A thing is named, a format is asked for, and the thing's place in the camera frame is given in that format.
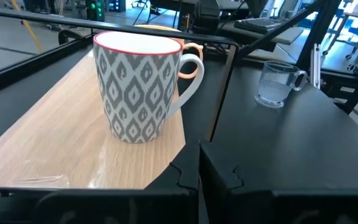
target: mug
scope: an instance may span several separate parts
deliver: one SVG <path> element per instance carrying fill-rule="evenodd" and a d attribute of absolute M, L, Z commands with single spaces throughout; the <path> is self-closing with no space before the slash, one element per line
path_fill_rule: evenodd
<path fill-rule="evenodd" d="M 295 85 L 299 76 L 303 76 L 300 84 Z M 269 108 L 281 108 L 291 90 L 299 91 L 306 83 L 308 74 L 299 68 L 275 61 L 264 64 L 259 80 L 258 94 L 255 101 Z"/>
<path fill-rule="evenodd" d="M 174 28 L 169 28 L 169 27 L 164 27 L 164 26 L 156 26 L 156 25 L 148 25 L 148 24 L 143 24 L 143 25 L 136 25 L 136 27 L 143 27 L 143 28 L 150 28 L 150 29 L 159 29 L 159 30 L 169 30 L 169 31 L 177 31 L 177 32 L 181 32 L 180 30 L 174 29 Z M 176 40 L 177 42 L 179 42 L 182 46 L 183 49 L 189 49 L 189 48 L 194 48 L 198 51 L 198 55 L 201 59 L 201 61 L 203 60 L 203 46 L 198 45 L 196 43 L 187 43 L 185 44 L 185 40 L 183 39 L 176 39 L 176 38 L 172 38 L 174 40 Z M 179 72 L 179 77 L 180 78 L 184 78 L 184 79 L 191 79 L 194 78 L 197 74 L 197 69 L 191 73 L 191 74 L 184 74 L 182 72 Z"/>
<path fill-rule="evenodd" d="M 165 120 L 194 94 L 204 77 L 204 65 L 168 37 L 102 32 L 94 36 L 93 54 L 100 93 L 110 130 L 118 139 L 149 142 Z M 178 71 L 187 62 L 198 66 L 195 79 L 172 103 Z"/>

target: yellow cable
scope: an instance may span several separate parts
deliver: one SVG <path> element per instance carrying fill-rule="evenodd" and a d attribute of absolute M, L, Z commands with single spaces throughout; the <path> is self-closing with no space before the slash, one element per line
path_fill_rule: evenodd
<path fill-rule="evenodd" d="M 16 1 L 15 1 L 15 0 L 11 0 L 11 1 L 12 1 L 13 7 L 15 7 L 16 10 L 20 11 L 19 6 L 16 4 Z M 35 34 L 32 32 L 29 23 L 28 23 L 27 21 L 23 20 L 23 24 L 24 24 L 25 28 L 27 29 L 27 31 L 30 33 L 31 37 L 34 39 L 34 42 L 35 42 L 35 44 L 37 45 L 38 50 L 39 50 L 40 52 L 42 52 L 42 48 L 41 48 L 40 42 L 38 41 L 38 39 L 37 39 L 37 37 L 35 36 Z"/>

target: orange mug handle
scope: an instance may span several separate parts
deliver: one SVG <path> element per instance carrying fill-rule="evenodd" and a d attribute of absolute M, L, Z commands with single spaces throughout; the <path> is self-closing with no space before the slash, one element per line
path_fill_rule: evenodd
<path fill-rule="evenodd" d="M 203 46 L 195 44 L 195 43 L 188 43 L 185 44 L 183 46 L 183 49 L 189 49 L 189 48 L 195 48 L 198 51 L 198 57 L 200 58 L 201 61 L 203 61 Z M 196 70 L 194 72 L 192 72 L 191 74 L 184 74 L 182 72 L 179 72 L 179 78 L 184 78 L 184 79 L 192 79 L 194 78 L 198 73 L 198 68 L 196 68 Z"/>

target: wooden tray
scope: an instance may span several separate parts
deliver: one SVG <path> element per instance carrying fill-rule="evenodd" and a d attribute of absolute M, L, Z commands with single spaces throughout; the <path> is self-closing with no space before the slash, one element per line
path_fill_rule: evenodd
<path fill-rule="evenodd" d="M 143 189 L 184 145 L 180 110 L 152 142 L 116 139 L 90 51 L 0 137 L 0 186 Z"/>

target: clear glass cup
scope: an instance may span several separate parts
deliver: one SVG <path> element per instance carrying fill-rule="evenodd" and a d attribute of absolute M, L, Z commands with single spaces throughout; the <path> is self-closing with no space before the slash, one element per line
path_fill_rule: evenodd
<path fill-rule="evenodd" d="M 300 78 L 299 76 L 303 77 L 299 85 L 296 86 L 295 83 Z M 302 89 L 307 76 L 308 74 L 305 71 L 301 71 L 293 65 L 267 61 L 260 76 L 258 94 L 255 95 L 255 100 L 269 108 L 281 108 L 291 90 L 299 91 Z"/>

